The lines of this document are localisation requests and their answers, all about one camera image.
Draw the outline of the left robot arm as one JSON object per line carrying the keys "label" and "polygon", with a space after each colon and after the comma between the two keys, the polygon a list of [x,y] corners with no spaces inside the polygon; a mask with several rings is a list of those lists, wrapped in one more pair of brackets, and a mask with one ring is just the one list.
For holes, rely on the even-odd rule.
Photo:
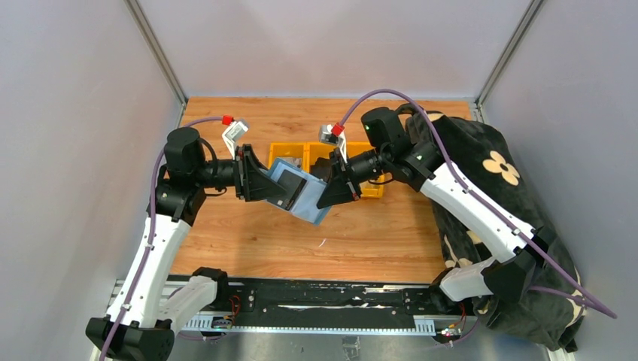
{"label": "left robot arm", "polygon": [[226,272],[198,268],[167,300],[163,290],[175,256],[208,198],[229,188],[245,202],[280,196],[284,188],[270,179],[249,144],[237,145],[248,130],[233,120],[222,139],[231,153],[219,159],[193,124],[173,130],[156,158],[141,243],[120,292],[103,317],[86,327],[100,359],[166,360],[175,339],[203,308],[228,309],[234,320],[240,298],[229,288]]}

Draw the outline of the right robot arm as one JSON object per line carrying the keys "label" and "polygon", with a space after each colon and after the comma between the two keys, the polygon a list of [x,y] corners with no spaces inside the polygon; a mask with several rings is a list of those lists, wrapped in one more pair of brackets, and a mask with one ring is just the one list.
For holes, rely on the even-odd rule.
{"label": "right robot arm", "polygon": [[360,184],[389,173],[457,218],[474,232],[491,253],[485,261],[445,271],[429,294],[434,311],[448,314],[460,301],[496,296],[519,302],[542,265],[541,253],[555,237],[500,207],[479,189],[433,141],[413,143],[400,115],[415,111],[410,105],[396,110],[380,107],[362,116],[373,149],[345,159],[340,150],[330,154],[331,173],[317,201],[318,208],[360,199]]}

